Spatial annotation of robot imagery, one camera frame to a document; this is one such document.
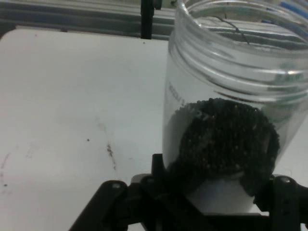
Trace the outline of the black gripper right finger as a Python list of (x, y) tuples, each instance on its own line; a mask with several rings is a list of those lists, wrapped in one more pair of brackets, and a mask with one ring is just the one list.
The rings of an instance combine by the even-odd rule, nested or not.
[(254, 204), (269, 212), (271, 231), (299, 231), (301, 224), (308, 224), (308, 188), (290, 177), (272, 176), (255, 195)]

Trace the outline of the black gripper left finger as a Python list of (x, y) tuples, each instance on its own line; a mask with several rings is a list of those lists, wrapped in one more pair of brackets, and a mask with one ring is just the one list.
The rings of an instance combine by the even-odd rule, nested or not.
[(151, 174), (139, 182), (104, 182), (71, 226), (72, 231), (126, 231), (140, 223), (147, 231), (207, 231), (209, 223), (164, 181), (161, 154), (153, 154)]

